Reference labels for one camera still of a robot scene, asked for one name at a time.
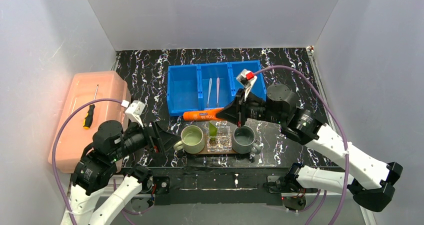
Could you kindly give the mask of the oval wooden tray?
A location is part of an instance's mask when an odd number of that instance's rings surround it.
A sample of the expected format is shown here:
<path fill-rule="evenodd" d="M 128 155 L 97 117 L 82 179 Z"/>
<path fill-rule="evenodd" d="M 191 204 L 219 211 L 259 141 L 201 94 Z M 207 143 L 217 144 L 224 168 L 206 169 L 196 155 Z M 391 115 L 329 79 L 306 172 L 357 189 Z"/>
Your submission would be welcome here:
<path fill-rule="evenodd" d="M 208 151 L 206 147 L 204 147 L 200 152 L 198 153 L 191 153 L 192 155 L 237 155 L 238 152 L 231 150 L 225 150 L 225 151 Z"/>

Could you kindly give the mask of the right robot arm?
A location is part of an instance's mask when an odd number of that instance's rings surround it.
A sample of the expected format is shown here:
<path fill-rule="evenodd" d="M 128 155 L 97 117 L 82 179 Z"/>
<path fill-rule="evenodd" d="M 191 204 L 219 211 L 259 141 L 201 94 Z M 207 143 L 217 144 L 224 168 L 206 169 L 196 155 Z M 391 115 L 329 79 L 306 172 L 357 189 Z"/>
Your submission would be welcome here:
<path fill-rule="evenodd" d="M 403 167 L 377 160 L 352 143 L 345 143 L 339 133 L 311 111 L 298 107 L 298 99 L 285 84 L 270 85 L 265 99 L 241 88 L 216 117 L 238 127 L 248 119 L 278 124 L 286 138 L 319 152 L 342 168 L 336 172 L 294 163 L 285 176 L 266 183 L 269 190 L 319 189 L 338 194 L 348 190 L 357 204 L 381 212 L 392 201 Z"/>

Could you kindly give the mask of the grey ceramic mug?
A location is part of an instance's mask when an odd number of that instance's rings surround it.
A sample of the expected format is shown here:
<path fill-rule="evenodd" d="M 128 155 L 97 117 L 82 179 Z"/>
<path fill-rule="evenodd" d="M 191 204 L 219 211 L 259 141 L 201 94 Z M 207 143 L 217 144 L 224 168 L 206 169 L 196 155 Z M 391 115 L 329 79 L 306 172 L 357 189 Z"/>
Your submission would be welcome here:
<path fill-rule="evenodd" d="M 231 136 L 232 149 L 239 154 L 258 155 L 262 148 L 257 144 L 256 134 L 249 126 L 237 127 Z"/>

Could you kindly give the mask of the clear plastic holder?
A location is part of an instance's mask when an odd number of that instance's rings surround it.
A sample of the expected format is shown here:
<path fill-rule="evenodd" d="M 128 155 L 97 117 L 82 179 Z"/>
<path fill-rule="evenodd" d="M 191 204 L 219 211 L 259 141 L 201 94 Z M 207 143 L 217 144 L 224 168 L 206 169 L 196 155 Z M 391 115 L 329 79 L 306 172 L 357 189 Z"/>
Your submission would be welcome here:
<path fill-rule="evenodd" d="M 209 140 L 209 129 L 206 133 L 206 148 L 212 151 L 228 151 L 232 149 L 231 128 L 227 125 L 215 125 L 217 136 L 215 141 Z"/>

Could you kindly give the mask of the blue three-compartment plastic bin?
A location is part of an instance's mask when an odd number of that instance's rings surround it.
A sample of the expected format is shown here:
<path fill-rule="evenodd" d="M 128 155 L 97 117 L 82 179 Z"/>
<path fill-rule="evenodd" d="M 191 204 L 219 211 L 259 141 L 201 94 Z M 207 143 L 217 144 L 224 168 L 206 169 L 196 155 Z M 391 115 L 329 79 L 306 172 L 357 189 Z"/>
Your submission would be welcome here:
<path fill-rule="evenodd" d="M 258 60 L 172 65 L 168 67 L 167 107 L 171 117 L 184 112 L 223 108 L 232 102 L 243 86 L 236 77 L 243 70 L 262 69 Z M 220 78 L 219 107 L 216 107 L 216 80 Z M 209 108 L 207 106 L 209 79 L 212 78 Z"/>

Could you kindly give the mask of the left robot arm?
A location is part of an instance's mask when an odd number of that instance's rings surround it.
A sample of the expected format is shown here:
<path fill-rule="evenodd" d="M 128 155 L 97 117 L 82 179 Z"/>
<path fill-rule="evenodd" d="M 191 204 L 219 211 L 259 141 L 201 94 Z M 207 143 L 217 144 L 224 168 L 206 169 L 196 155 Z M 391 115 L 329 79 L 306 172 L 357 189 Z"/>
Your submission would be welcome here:
<path fill-rule="evenodd" d="M 135 165 L 125 173 L 119 187 L 97 207 L 110 179 L 118 171 L 116 163 L 145 147 L 168 150 L 180 142 L 179 136 L 164 131 L 156 122 L 146 127 L 131 122 L 126 130 L 116 120 L 101 123 L 71 175 L 70 208 L 64 212 L 61 224 L 111 224 L 152 178 L 149 168 Z"/>

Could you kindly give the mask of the green toothpaste tube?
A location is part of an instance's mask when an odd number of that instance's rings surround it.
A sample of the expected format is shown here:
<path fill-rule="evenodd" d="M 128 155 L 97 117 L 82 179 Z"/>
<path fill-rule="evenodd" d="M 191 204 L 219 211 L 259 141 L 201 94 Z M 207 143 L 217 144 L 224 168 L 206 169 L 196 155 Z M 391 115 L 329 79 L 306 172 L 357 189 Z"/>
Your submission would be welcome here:
<path fill-rule="evenodd" d="M 218 128 L 211 122 L 208 123 L 209 141 L 215 141 L 217 138 Z"/>

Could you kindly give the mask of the light green ceramic mug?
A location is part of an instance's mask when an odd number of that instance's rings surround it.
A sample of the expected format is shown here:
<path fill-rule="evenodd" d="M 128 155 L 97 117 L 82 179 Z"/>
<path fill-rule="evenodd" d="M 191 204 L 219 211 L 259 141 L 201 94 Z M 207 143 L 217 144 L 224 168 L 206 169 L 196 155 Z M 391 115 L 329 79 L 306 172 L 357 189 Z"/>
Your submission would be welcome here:
<path fill-rule="evenodd" d="M 205 145 L 205 136 L 202 129 L 196 125 L 189 125 L 181 132 L 181 141 L 173 145 L 175 151 L 184 150 L 189 154 L 200 153 Z"/>

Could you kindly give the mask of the orange toothpaste tube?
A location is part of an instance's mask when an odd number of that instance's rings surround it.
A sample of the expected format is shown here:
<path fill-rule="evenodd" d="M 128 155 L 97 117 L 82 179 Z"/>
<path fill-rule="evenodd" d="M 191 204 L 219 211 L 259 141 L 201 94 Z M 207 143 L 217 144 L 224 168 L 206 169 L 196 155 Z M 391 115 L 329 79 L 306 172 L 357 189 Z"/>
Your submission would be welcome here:
<path fill-rule="evenodd" d="M 183 113 L 185 121 L 222 121 L 223 119 L 217 117 L 217 113 L 223 108 L 199 110 L 199 111 L 186 111 Z"/>

